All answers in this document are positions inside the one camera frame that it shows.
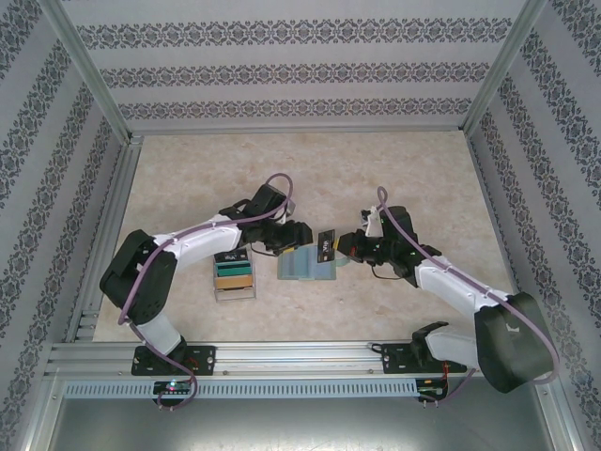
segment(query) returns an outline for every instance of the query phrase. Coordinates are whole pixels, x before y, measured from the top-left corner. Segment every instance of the black label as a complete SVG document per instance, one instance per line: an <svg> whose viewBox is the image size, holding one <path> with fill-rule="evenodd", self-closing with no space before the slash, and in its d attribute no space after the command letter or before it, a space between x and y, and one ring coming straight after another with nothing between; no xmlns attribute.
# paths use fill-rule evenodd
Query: black label
<svg viewBox="0 0 601 451"><path fill-rule="evenodd" d="M246 249L241 248L231 252L221 252L215 254L215 263L226 263L231 261L246 261L248 260L248 253Z"/></svg>
<svg viewBox="0 0 601 451"><path fill-rule="evenodd" d="M317 263L334 260L335 230L320 232L317 235Z"/></svg>

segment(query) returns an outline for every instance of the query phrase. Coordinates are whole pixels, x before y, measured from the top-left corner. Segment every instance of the black wire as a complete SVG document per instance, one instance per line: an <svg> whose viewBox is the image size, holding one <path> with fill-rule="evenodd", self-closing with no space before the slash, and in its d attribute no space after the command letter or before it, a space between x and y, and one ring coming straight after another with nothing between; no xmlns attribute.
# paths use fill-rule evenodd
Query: black wire
<svg viewBox="0 0 601 451"><path fill-rule="evenodd" d="M268 254L267 252L261 252L261 251L257 251L256 249L253 248L253 245L251 244L251 251L253 252L257 252L258 254L260 254L261 256L266 256L266 257L277 257L274 254Z"/></svg>
<svg viewBox="0 0 601 451"><path fill-rule="evenodd" d="M374 269L373 266L372 266L372 274L374 275L374 277L376 277L376 279L382 279L382 280L401 280L402 279L402 277L382 277L381 275L377 275L376 270Z"/></svg>
<svg viewBox="0 0 601 451"><path fill-rule="evenodd" d="M279 220L281 220L285 216L286 209L284 209L284 212L280 216L278 216L277 218L273 218L272 221L277 223Z"/></svg>

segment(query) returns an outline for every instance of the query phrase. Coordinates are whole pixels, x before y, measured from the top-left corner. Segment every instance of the wire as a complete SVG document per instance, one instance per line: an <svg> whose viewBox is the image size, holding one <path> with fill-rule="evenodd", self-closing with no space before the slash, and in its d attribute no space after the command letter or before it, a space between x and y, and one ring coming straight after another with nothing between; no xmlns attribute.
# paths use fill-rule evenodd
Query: wire
<svg viewBox="0 0 601 451"><path fill-rule="evenodd" d="M142 284L142 281L144 280L144 277L146 276L146 273L148 272L148 268L150 267L150 265L152 264L152 262L155 260L155 258L157 258L159 256L159 254L161 253L161 251L165 247L169 246L173 242L175 242L177 240L181 240L182 238L190 235L191 233L195 233L195 232L198 232L200 230L205 230L205 229L208 229L208 228L214 228L214 227L219 227L219 226L231 226L231 225L233 226L233 225L236 225L236 224L248 224L248 223L254 223L256 221L261 221L263 219L267 219L270 216L274 215L280 209L285 209L286 206L288 205L288 202L290 201L290 198L292 197L292 191L294 189L294 184L293 184L292 179L290 178L290 176L288 174L284 174L282 172L278 172L277 174L273 174L272 176L270 176L265 181L265 183L269 184L273 179L277 179L279 177L286 179L286 181L288 182L288 194L286 195L286 197L285 197L285 199L284 199L284 201L282 202L281 205L279 205L278 207L276 207L275 209L273 209L271 211L268 211L267 213L259 214L258 216L255 216L255 217L252 217L252 218L233 219L233 220L229 220L229 221L221 221L219 223L203 223L203 224L200 224L200 225L196 225L196 226L194 226L192 228L189 228L187 230L183 230L182 232L179 232L174 237L172 237L169 240L167 240L166 242L160 244L152 252L152 254L150 254L150 256L148 257L148 259L146 260L146 262L144 263L144 265L142 266L142 268L138 272L138 275L135 278L135 281L133 282L133 285L131 286L130 294L128 294L128 298L125 301L125 303L123 304L123 308L121 309L121 314L119 315L119 319L117 320L117 324L121 325L121 324L123 324L123 323L125 323L127 321L130 324L130 327L133 330L133 332L138 336L138 338L140 338L142 340L142 343L152 353L154 353L160 359L163 359L168 364L173 365L174 367L182 370L184 373L190 375L190 382L193 385L193 389L190 392L190 396L187 397L186 399L184 399L183 401L181 401L176 406L169 407L169 411L171 411L171 412L174 411L174 410L176 410L176 409L181 409L182 407L184 407L185 405L187 405L188 403L190 403L196 397L196 393L198 393L198 379L194 375L193 371L190 370L188 367L186 367L186 366L184 366L182 364L179 364L178 362L170 359L165 354L163 354L162 352L160 352L159 350L157 350L155 347L153 347L150 343L148 343L146 341L145 337L142 335L142 333L138 330L138 328L135 327L135 325L133 323L131 323L130 319L128 318L128 313L129 313L131 307L133 306L133 300L135 299L135 295L138 292L138 288L140 287L140 284ZM163 408L167 407L167 406L164 406L164 405L161 404L162 395L163 395L163 393L161 393L159 395L159 397L157 398L157 404L159 404L159 409L163 409Z"/></svg>
<svg viewBox="0 0 601 451"><path fill-rule="evenodd" d="M443 399L436 399L435 397L431 397L430 395L424 395L423 393L420 393L419 397L425 397L426 399L434 401L437 403L437 406L438 406L438 404L444 404L445 402L449 402L451 399L456 397L466 387L466 385L468 384L468 382L470 381L471 377L474 375L475 372L476 372L476 368L472 368L470 370L470 372L468 373L468 375L465 377L465 379L463 381L461 381L461 383L459 383L459 385L456 386L456 388L453 390L453 392L451 392L449 395L447 395Z"/></svg>
<svg viewBox="0 0 601 451"><path fill-rule="evenodd" d="M464 275L461 272L457 271L452 266L445 265L441 261L436 260L430 254L428 254L425 251L425 249L423 249L423 247L420 246L420 244L418 244L409 235L409 233L407 233L403 229L403 227L401 227L401 225L399 225L396 222L396 220L394 219L393 214L391 213L391 211L389 210L388 206L386 205L386 200L388 199L388 192L386 191L386 189L383 186L378 186L377 193L378 193L378 200L379 200L379 203L380 203L379 205L386 212L386 215L388 216L388 219L390 219L391 223L393 223L394 228L396 228L396 230L398 230L398 232L401 235L403 235L403 237L405 238L405 240L407 240L415 248L415 250L417 250L425 258L427 258L429 261L431 261L434 265L438 266L441 270L443 270L445 272L450 272L452 275L454 275L455 277L457 277L458 279L460 279L462 282L466 283L470 287L478 290L480 293L484 294L488 298L490 298L493 301L495 301L496 303L500 304L502 307L504 307L506 310L508 310L512 315L514 315L516 318L518 318L519 320L521 320L526 326L528 326L532 330L532 332L536 336L538 336L540 338L540 340L547 347L547 350L551 354L551 359L553 360L553 370L551 371L551 374L549 374L547 377L545 377L543 379L534 380L532 382L535 383L535 384L537 384L537 385L540 385L540 384L549 383L549 382L554 381L557 378L558 374L559 374L560 356L558 355L557 351L555 350L555 347L553 347L553 343L551 343L551 340L549 340L547 338L547 336L545 334L543 334L543 332L538 327L536 327L536 324L534 324L530 319L528 319L526 316L524 316L519 310L517 310L515 307L513 307L507 301L505 301L504 299L502 299L501 296L497 296L495 293L491 292L489 288L482 286L480 283L478 283L478 282L470 279L466 275ZM468 375L468 377L466 378L467 381L470 379L470 377L471 377L472 374L473 373L471 373L471 374ZM465 382L466 381L463 381L459 385L459 387L457 387L451 393L451 395L449 397L453 397L454 393L460 387L462 387L465 384Z"/></svg>
<svg viewBox="0 0 601 451"><path fill-rule="evenodd" d="M444 390L449 386L449 363L446 360L442 363L442 371L442 380L444 381L444 387L442 387L442 390Z"/></svg>
<svg viewBox="0 0 601 451"><path fill-rule="evenodd" d="M261 255L261 256L266 256L266 257L276 257L277 256L275 254L270 254L268 252L261 252L261 251L257 251L256 249L253 248L253 245L251 244L251 251L256 252L257 254Z"/></svg>
<svg viewBox="0 0 601 451"><path fill-rule="evenodd" d="M188 367L186 367L186 366L184 366L184 365L176 362L175 360L170 359L165 354L163 354L162 352L160 352L159 350L157 350L150 343L148 343L146 341L145 337L138 330L138 328L135 327L135 325L133 323L130 323L130 328L136 334L136 336L138 338L140 338L140 340L142 341L142 344L144 346L146 346L153 354L155 354L156 356L160 357L161 359L163 359L168 364L173 365L175 368L181 369L184 373L186 373L187 375L190 376L190 378L188 379L188 382L193 385L193 389L190 391L191 395L189 397L185 398L183 401L181 401L176 406L169 406L169 407L167 407L167 406L161 404L161 399L162 399L163 395L165 395L167 392L166 391L165 392L160 392L159 396L157 397L157 404L159 405L159 409L162 410L162 409L167 408L167 409L169 409L169 412L172 412L172 411L175 411L177 409L181 409L182 407L184 407L187 404L189 404L190 402L192 402L192 400L196 397L196 393L198 392L198 379L194 375L194 372L191 369L189 369Z"/></svg>
<svg viewBox="0 0 601 451"><path fill-rule="evenodd" d="M374 277L376 277L376 279L382 279L382 280L401 280L402 279L402 277L382 277L381 275L377 275L376 270L374 269L373 266L372 266L372 274L374 275Z"/></svg>

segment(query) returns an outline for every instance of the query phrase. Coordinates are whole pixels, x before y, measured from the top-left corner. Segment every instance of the stacked box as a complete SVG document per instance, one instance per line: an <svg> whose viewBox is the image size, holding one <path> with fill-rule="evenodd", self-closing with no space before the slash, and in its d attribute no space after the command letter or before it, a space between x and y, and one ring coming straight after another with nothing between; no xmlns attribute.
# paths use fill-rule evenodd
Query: stacked box
<svg viewBox="0 0 601 451"><path fill-rule="evenodd" d="M253 261L248 249L215 254L213 275L217 302L256 297Z"/></svg>

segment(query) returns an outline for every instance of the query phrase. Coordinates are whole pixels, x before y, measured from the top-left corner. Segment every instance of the vented metal plate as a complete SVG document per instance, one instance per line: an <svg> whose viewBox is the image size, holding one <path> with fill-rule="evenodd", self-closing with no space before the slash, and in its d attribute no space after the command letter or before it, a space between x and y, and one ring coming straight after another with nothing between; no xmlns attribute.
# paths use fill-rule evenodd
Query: vented metal plate
<svg viewBox="0 0 601 451"><path fill-rule="evenodd" d="M66 399L149 399L154 381L71 381ZM200 381L197 398L285 399L333 397L416 397L414 379L339 381ZM186 395L165 395L182 398Z"/></svg>

